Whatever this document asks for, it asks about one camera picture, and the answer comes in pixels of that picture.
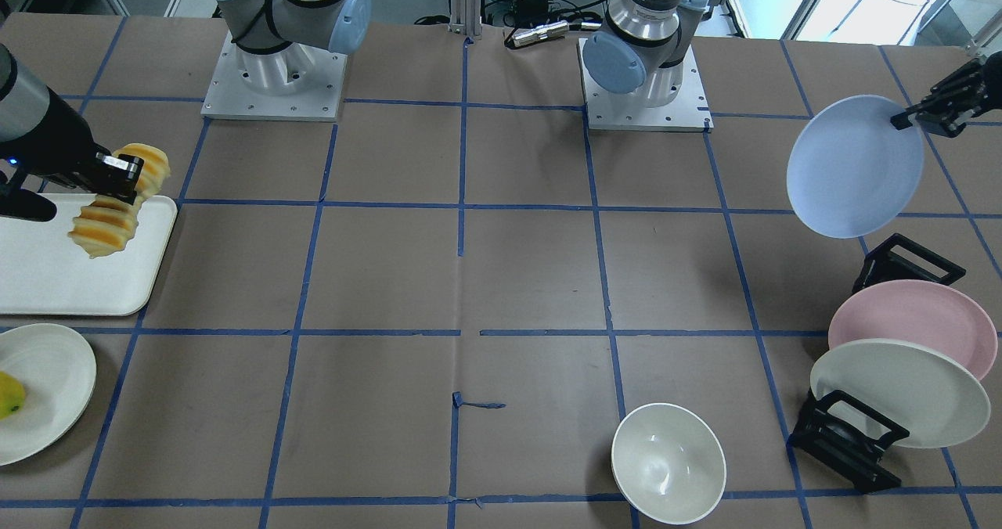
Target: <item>white bowl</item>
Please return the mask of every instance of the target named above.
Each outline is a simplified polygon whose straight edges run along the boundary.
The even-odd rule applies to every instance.
[[[709,515],[723,495],[727,465],[713,431],[674,404],[630,412],[612,437],[612,475],[641,514],[671,525]]]

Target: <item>white plate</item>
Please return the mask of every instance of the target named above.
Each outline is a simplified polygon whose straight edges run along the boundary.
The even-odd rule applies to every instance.
[[[910,342],[859,340],[834,348],[811,370],[811,390],[820,400],[845,391],[911,435],[895,443],[934,449],[963,443],[988,425],[991,403],[981,383],[945,355]],[[867,437],[887,430],[845,403],[832,414]]]
[[[0,465],[52,445],[90,402],[97,364],[90,345],[68,327],[34,324],[0,334],[0,371],[24,385],[24,406],[0,420]]]
[[[890,98],[859,95],[823,109],[794,144],[787,194],[811,229],[856,237],[894,219],[922,178],[922,135],[895,129],[905,108]]]
[[[51,221],[0,218],[0,314],[128,316],[142,308],[177,216],[174,201],[166,196],[146,200],[125,249],[91,259],[66,233],[94,195],[43,196],[56,204]]]

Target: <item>table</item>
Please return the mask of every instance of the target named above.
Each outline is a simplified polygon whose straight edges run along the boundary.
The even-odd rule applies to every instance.
[[[0,317],[75,327],[98,361],[80,423],[0,468],[0,525],[653,527],[608,459],[648,402],[723,446],[699,527],[1002,524],[998,421],[949,452],[892,448],[905,487],[886,495],[785,445],[892,232],[965,267],[955,287],[1002,321],[998,115],[927,140],[918,193],[866,237],[817,235],[785,193],[816,112],[917,101],[956,48],[701,37],[715,128],[673,135],[588,132],[576,41],[509,52],[491,27],[470,44],[374,25],[338,125],[208,121],[224,35],[25,13],[0,30],[99,143],[163,148],[180,208],[136,316]],[[1002,374],[985,385],[998,412]]]

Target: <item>connector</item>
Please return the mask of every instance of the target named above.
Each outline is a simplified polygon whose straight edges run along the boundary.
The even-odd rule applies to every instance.
[[[561,37],[570,30],[570,24],[566,20],[558,20],[555,23],[548,23],[548,25],[543,25],[540,27],[534,27],[534,29],[523,30],[523,32],[518,33],[516,31],[515,35],[511,39],[512,48],[525,48],[526,45],[536,44],[540,41],[553,40],[555,37]]]

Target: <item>white tray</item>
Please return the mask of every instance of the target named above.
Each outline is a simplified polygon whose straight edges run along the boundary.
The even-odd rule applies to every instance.
[[[139,208],[125,249],[91,259],[66,233],[93,194],[43,194],[56,204],[49,222],[0,218],[0,315],[128,316],[149,301],[177,205],[154,196]]]

